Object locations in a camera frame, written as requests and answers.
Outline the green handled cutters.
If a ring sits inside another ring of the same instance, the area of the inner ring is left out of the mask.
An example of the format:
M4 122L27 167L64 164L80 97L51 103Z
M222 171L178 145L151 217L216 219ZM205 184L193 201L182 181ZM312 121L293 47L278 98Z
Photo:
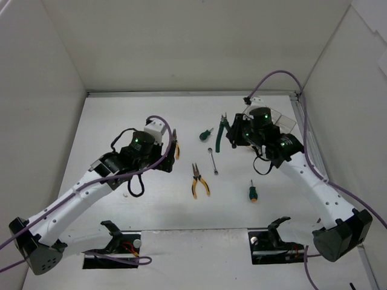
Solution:
M221 147L221 139L223 136L224 130L228 131L230 129L230 125L227 119L227 113L221 115L220 124L218 127L218 132L216 135L216 141L215 141L215 152L220 153L220 147Z

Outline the yellow pliers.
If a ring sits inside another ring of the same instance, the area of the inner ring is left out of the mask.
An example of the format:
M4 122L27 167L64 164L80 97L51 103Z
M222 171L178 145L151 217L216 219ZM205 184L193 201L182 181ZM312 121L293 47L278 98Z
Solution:
M180 147L179 147L179 143L177 140L176 128L174 128L172 131L172 137L173 137L173 143L175 144L175 159L178 160L178 159L180 159Z
M197 163L192 163L192 171L193 171L193 181L191 185L191 192L194 199L197 199L196 187L197 184L200 183L204 186L206 190L206 195L210 196L210 188L204 178L201 176L201 173L198 169Z

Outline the small silver ratchet wrench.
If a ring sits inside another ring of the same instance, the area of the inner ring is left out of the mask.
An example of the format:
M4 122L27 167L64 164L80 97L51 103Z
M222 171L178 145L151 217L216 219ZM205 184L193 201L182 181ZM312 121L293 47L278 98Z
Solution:
M213 157L213 149L211 147L209 147L207 151L208 151L209 156L210 156L210 160L211 160L211 163L212 163L214 175L218 175L218 170L216 168L215 159Z

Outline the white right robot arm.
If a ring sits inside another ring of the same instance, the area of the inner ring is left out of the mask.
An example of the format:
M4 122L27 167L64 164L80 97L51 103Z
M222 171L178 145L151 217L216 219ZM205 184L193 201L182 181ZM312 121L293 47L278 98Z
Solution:
M273 122L271 108L250 105L247 112L235 114L226 130L233 148L253 147L257 158L269 161L271 168L278 169L300 188L321 219L322 227L312 235L323 258L336 262L365 240L373 221L370 212L358 210L317 176L305 146Z

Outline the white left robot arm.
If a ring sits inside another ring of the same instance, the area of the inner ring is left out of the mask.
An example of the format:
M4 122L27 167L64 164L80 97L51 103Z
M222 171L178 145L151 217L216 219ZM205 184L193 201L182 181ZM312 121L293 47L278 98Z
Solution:
M170 173L175 162L176 131L164 118L151 115L143 130L129 128L131 142L117 150L114 139L111 150L103 154L67 192L28 218L17 217L9 224L11 237L1 244L14 243L36 275L52 270L58 263L75 254L115 261L131 266L152 262L147 256L119 259L112 256L125 242L123 231L111 221L102 221L96 231L71 233L68 227L98 200L141 178L149 170Z

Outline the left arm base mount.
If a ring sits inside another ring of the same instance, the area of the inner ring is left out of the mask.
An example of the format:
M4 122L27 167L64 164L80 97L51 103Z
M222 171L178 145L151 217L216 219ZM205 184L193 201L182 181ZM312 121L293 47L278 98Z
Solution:
M133 262L135 256L140 254L141 247L141 232L127 231L123 232L123 240L119 243L116 249L108 251L96 251L106 254L107 256L116 259L122 259L128 262ZM137 269L138 265L128 265L106 258L84 255L82 269L87 270L108 270L108 269Z

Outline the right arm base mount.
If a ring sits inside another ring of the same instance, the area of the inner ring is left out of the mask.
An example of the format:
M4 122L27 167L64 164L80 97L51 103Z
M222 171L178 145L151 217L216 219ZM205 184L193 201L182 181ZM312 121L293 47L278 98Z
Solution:
M296 242L284 242L277 230L249 231L253 265L303 263L305 248Z

